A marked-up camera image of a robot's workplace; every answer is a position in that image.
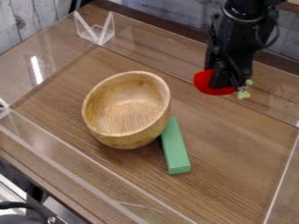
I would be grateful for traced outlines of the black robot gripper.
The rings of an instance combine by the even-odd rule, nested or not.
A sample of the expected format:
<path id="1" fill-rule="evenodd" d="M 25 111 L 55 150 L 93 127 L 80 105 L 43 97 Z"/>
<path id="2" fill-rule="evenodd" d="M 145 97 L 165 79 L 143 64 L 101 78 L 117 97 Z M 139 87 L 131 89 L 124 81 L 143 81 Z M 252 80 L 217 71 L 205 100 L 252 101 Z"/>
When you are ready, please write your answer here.
<path id="1" fill-rule="evenodd" d="M 254 55 L 279 36 L 279 4 L 280 0 L 225 0 L 220 12 L 212 14 L 204 67 L 212 69 L 213 89 L 234 87 L 227 62 L 238 66 L 239 88 L 251 79 Z"/>

